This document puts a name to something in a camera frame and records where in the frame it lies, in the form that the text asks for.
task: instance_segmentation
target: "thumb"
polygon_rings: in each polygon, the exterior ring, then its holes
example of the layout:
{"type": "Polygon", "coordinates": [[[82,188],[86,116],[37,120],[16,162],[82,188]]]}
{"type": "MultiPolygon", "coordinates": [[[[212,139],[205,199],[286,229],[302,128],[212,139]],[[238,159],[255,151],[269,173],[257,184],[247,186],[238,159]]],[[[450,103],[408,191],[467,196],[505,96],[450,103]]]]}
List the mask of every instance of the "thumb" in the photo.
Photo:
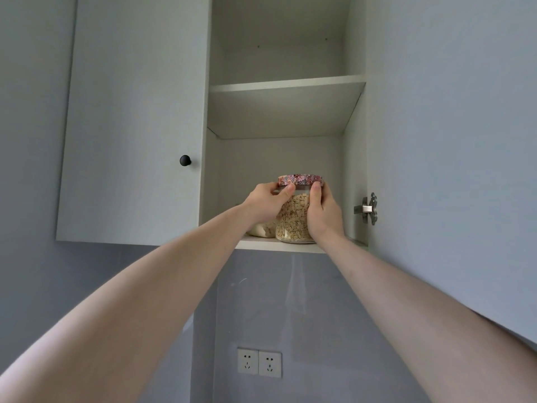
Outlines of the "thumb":
{"type": "Polygon", "coordinates": [[[309,193],[309,205],[313,208],[320,208],[321,207],[321,197],[323,196],[323,192],[321,189],[321,183],[320,182],[314,182],[312,185],[312,190],[309,193]]]}
{"type": "Polygon", "coordinates": [[[278,195],[276,195],[276,198],[278,198],[278,203],[280,203],[280,206],[283,206],[285,202],[289,201],[289,198],[293,195],[295,192],[295,185],[289,184],[284,189],[280,191],[278,195]]]}

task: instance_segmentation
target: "cabinet shelf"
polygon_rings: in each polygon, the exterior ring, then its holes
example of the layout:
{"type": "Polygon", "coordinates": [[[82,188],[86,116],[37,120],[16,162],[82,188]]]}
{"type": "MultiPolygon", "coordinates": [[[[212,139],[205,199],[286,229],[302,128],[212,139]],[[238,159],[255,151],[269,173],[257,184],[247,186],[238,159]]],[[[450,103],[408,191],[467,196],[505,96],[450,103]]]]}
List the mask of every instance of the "cabinet shelf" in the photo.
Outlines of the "cabinet shelf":
{"type": "MultiPolygon", "coordinates": [[[[362,249],[367,250],[363,243],[354,242],[362,249]]],[[[267,239],[264,237],[244,236],[235,249],[244,250],[270,250],[270,251],[292,251],[297,253],[324,253],[317,244],[290,244],[282,243],[278,239],[267,239]]]]}
{"type": "Polygon", "coordinates": [[[364,86],[360,75],[212,86],[208,127],[224,140],[341,134],[364,86]]]}

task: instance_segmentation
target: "floral patterned lid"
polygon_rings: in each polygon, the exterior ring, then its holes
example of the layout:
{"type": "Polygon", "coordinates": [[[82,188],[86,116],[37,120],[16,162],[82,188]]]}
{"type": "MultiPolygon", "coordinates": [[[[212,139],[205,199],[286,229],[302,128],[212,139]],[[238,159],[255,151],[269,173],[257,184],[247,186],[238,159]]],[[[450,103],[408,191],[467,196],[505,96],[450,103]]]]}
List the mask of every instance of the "floral patterned lid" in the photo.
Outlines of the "floral patterned lid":
{"type": "Polygon", "coordinates": [[[286,186],[289,184],[295,185],[313,185],[313,182],[319,181],[321,186],[323,186],[323,177],[320,175],[312,174],[291,174],[291,175],[282,175],[278,177],[278,185],[286,186]]]}

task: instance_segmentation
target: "forearm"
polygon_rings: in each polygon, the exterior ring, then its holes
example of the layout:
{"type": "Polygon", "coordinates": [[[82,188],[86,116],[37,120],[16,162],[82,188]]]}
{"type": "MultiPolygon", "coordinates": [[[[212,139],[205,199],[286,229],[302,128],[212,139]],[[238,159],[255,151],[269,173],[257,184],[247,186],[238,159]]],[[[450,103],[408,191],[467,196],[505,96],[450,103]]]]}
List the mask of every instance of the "forearm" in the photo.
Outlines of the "forearm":
{"type": "Polygon", "coordinates": [[[134,401],[250,223],[235,207],[131,264],[0,377],[0,400],[134,401]]]}
{"type": "Polygon", "coordinates": [[[517,339],[342,236],[322,247],[434,403],[537,401],[537,356],[517,339]]]}

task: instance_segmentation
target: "person's left hand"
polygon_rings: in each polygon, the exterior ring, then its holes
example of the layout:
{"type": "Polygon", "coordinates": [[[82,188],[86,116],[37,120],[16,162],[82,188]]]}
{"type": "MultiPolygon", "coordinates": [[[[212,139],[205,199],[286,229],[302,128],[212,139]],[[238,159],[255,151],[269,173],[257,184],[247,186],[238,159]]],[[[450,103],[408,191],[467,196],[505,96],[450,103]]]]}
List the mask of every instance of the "person's left hand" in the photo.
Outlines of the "person's left hand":
{"type": "Polygon", "coordinates": [[[276,219],[281,207],[289,201],[295,192],[293,184],[287,185],[279,194],[274,190],[278,188],[277,182],[259,184],[248,195],[242,206],[248,210],[252,224],[270,222],[276,219]]]}

